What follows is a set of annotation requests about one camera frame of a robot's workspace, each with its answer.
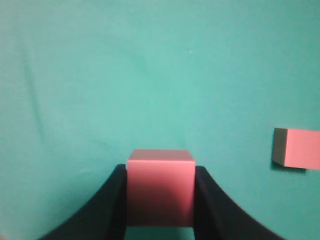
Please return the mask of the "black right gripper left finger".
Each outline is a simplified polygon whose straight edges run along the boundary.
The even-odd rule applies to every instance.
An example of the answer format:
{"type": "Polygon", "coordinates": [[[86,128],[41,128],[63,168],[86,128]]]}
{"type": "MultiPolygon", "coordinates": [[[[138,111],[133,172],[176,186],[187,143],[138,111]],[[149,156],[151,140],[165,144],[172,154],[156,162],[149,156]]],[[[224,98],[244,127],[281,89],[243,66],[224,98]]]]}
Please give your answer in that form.
{"type": "Polygon", "coordinates": [[[41,240],[123,240],[127,228],[127,169],[118,164],[74,215],[41,240]]]}

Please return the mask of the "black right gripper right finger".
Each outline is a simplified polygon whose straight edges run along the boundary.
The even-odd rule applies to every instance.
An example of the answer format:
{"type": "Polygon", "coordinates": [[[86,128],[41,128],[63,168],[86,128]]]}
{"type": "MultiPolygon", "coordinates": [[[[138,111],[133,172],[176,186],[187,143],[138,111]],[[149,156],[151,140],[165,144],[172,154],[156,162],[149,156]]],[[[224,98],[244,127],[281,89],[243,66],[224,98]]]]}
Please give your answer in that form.
{"type": "Polygon", "coordinates": [[[196,240],[282,240],[250,216],[203,166],[195,168],[193,233],[196,240]]]}

